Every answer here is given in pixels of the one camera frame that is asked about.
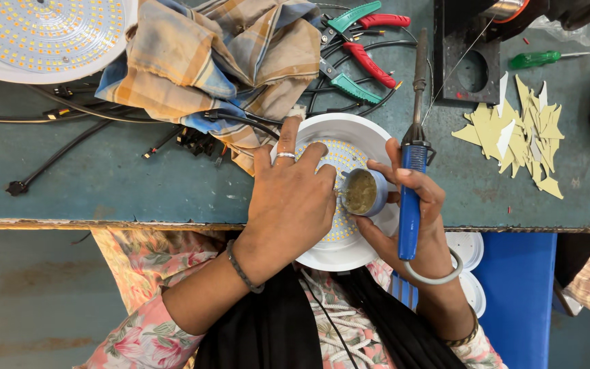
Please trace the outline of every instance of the black scarf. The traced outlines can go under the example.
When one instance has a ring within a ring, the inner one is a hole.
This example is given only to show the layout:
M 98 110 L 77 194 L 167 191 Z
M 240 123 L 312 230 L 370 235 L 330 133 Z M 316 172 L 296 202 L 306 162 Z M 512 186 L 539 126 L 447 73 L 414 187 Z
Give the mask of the black scarf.
M 414 312 L 375 282 L 364 266 L 332 274 L 348 302 L 376 327 L 397 369 L 465 366 Z M 311 306 L 288 265 L 261 294 L 243 297 L 202 340 L 195 369 L 322 369 Z

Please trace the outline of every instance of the blue container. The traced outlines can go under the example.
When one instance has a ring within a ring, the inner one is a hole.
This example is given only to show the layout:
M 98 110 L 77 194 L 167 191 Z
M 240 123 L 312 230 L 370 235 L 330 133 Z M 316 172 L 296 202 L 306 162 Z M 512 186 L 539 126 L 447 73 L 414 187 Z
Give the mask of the blue container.
M 342 192 L 346 193 L 347 191 L 347 184 L 349 183 L 349 179 L 352 178 L 352 176 L 355 176 L 358 173 L 361 172 L 368 172 L 370 173 L 370 175 L 373 176 L 374 180 L 375 180 L 375 186 L 377 186 L 377 191 L 376 191 L 376 196 L 375 196 L 375 201 L 373 203 L 373 206 L 370 207 L 370 209 L 368 209 L 368 211 L 366 211 L 363 214 L 358 214 L 358 213 L 354 213 L 357 215 L 362 215 L 364 217 L 373 217 L 374 215 L 379 214 L 379 212 L 383 209 L 384 205 L 386 205 L 386 199 L 388 198 L 388 182 L 386 182 L 386 178 L 384 178 L 384 176 L 377 171 L 371 170 L 371 169 L 363 169 L 363 168 L 356 168 L 353 169 L 352 172 L 343 172 L 343 175 L 345 175 L 345 182 L 343 183 L 343 189 Z M 343 205 L 345 205 L 345 196 L 343 195 L 341 198 Z

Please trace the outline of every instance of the table edge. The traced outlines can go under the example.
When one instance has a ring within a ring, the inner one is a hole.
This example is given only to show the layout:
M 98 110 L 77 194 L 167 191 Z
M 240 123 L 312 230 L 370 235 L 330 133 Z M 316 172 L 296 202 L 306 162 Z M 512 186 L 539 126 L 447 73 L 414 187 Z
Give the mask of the table edge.
M 201 222 L 73 221 L 67 219 L 0 218 L 0 229 L 155 229 L 158 231 L 241 231 L 245 224 Z M 445 226 L 447 232 L 565 232 L 590 233 L 590 227 Z

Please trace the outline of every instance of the red handle pliers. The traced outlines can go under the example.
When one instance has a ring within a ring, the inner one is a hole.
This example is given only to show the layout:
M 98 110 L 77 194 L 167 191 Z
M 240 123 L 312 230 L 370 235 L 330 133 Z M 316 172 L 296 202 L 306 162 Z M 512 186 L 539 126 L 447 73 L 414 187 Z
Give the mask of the red handle pliers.
M 369 14 L 358 21 L 363 29 L 368 29 L 372 26 L 395 26 L 395 27 L 408 27 L 411 24 L 411 19 L 407 16 L 401 16 L 396 14 Z M 394 88 L 396 85 L 395 80 L 385 71 L 383 71 L 375 62 L 368 56 L 363 45 L 355 43 L 352 33 L 348 29 L 339 30 L 328 26 L 324 31 L 321 39 L 323 48 L 331 43 L 334 36 L 340 34 L 345 39 L 343 48 L 349 50 L 357 61 L 368 71 L 376 80 L 381 82 L 388 88 Z

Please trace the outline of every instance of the bangle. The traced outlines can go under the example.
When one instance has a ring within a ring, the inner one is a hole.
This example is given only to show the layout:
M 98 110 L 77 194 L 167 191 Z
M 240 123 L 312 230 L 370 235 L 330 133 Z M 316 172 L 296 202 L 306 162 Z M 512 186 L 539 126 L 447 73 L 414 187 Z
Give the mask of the bangle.
M 236 261 L 236 258 L 234 257 L 234 253 L 231 252 L 231 248 L 232 248 L 232 246 L 234 246 L 234 241 L 235 240 L 231 240 L 227 243 L 227 255 L 229 256 L 229 261 L 231 261 L 231 265 L 234 266 L 236 273 L 238 273 L 238 276 L 240 276 L 242 281 L 245 282 L 247 287 L 249 287 L 250 291 L 252 291 L 254 293 L 263 292 L 263 289 L 266 287 L 266 284 L 263 283 L 263 284 L 261 284 L 261 286 L 258 286 L 258 287 L 253 286 L 252 283 L 250 282 L 249 278 L 247 278 L 247 275 L 245 275 L 245 273 L 242 271 L 241 266 L 238 265 L 238 261 Z
M 475 325 L 473 327 L 473 331 L 470 332 L 470 334 L 466 338 L 463 338 L 463 340 L 455 340 L 455 341 L 443 340 L 447 346 L 450 346 L 450 347 L 462 346 L 462 345 L 465 345 L 466 343 L 472 341 L 475 338 L 475 336 L 477 336 L 477 332 L 479 331 L 479 321 L 477 320 L 477 314 L 475 313 L 475 310 L 473 310 L 472 306 L 468 305 L 468 307 L 470 308 L 470 311 L 473 314 L 473 322 Z

